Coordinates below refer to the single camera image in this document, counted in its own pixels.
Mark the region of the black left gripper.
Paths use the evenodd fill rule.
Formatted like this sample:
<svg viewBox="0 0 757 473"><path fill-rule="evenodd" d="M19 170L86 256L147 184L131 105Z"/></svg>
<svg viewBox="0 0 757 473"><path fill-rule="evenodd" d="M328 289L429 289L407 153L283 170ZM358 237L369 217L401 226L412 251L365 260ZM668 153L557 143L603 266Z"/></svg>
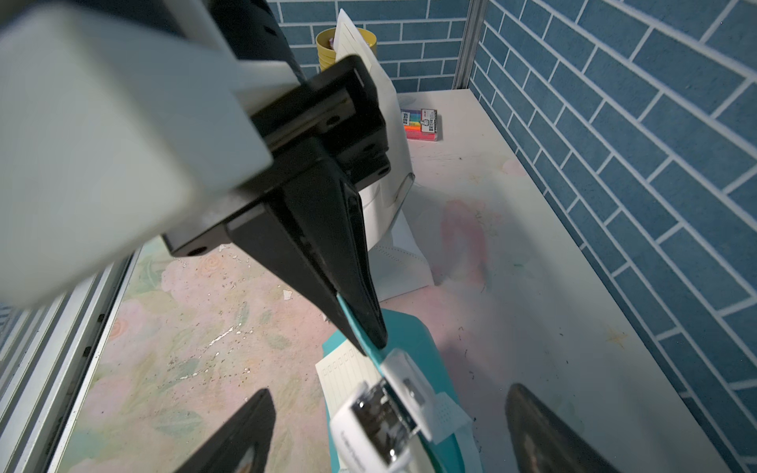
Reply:
<svg viewBox="0 0 757 473"><path fill-rule="evenodd" d="M235 244L356 341L388 330L370 273L359 191L390 171L378 89L350 55L250 119L273 162L163 234L175 257Z"/></svg>

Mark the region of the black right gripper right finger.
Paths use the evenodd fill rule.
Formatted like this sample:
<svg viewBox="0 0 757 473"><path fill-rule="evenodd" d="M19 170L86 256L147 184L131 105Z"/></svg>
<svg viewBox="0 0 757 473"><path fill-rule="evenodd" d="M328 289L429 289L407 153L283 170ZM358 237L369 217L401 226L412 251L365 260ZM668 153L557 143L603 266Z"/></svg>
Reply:
<svg viewBox="0 0 757 473"><path fill-rule="evenodd" d="M505 404L520 472L618 470L523 384L513 384Z"/></svg>

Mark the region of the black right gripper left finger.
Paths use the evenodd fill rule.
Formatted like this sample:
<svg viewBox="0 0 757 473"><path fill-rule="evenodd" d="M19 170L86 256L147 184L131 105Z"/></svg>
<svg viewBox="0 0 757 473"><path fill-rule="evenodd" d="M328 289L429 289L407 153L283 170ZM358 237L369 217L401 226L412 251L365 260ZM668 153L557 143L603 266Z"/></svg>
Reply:
<svg viewBox="0 0 757 473"><path fill-rule="evenodd" d="M175 472L263 472L275 421L272 395L262 388Z"/></svg>

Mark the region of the small grey stapler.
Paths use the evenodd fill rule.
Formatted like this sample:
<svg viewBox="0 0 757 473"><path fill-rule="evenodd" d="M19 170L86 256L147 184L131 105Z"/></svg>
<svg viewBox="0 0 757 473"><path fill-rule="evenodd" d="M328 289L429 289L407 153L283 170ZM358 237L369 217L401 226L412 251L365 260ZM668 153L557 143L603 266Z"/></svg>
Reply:
<svg viewBox="0 0 757 473"><path fill-rule="evenodd" d="M410 355L393 349L329 421L342 472L434 472L424 447L433 439L436 392Z"/></svg>

